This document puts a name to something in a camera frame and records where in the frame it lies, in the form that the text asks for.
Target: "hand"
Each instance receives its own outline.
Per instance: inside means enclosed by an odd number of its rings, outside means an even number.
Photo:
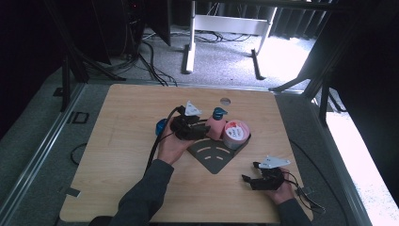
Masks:
[[[194,143],[194,140],[180,140],[170,130],[170,124],[174,118],[171,118],[165,127],[164,133],[162,134],[161,142],[158,148],[158,159],[173,165],[177,160],[180,159],[183,152]]]
[[[281,168],[281,171],[284,174],[284,179],[288,180],[290,177],[288,172],[290,171],[284,168]],[[294,198],[293,188],[291,184],[286,181],[283,182],[277,190],[266,190],[265,193],[276,205]]]

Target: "person's left hand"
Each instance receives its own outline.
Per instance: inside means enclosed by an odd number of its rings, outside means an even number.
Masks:
[[[174,118],[171,118],[165,127],[164,133],[161,138],[164,137],[159,143],[158,148],[158,159],[173,165],[177,160],[180,159],[183,152],[194,143],[195,140],[180,140],[170,130],[170,124]]]

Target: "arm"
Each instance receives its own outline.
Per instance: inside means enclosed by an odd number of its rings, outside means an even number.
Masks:
[[[289,179],[287,169],[281,169],[285,180]],[[298,201],[294,198],[294,191],[290,183],[284,182],[277,190],[267,190],[266,195],[277,205],[281,226],[311,226]]]
[[[161,208],[173,167],[155,159],[141,179],[120,200],[118,213],[111,225],[147,225]]]
[[[194,140],[179,140],[171,135],[170,123],[166,125],[163,139],[158,147],[157,159],[141,179],[120,200],[118,213],[110,226],[147,225],[152,216],[161,208],[168,183],[173,173],[172,164],[183,155]]]

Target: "person's right hand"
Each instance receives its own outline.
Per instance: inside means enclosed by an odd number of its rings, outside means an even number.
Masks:
[[[280,168],[283,171],[284,179],[288,180],[290,172],[287,169]],[[266,190],[265,194],[276,204],[279,205],[294,198],[294,191],[290,183],[284,181],[277,190]]]

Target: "gray sleeve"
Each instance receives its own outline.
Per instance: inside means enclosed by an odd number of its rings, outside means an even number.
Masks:
[[[120,200],[118,213],[109,225],[147,225],[164,202],[172,173],[171,165],[153,160],[143,179]]]

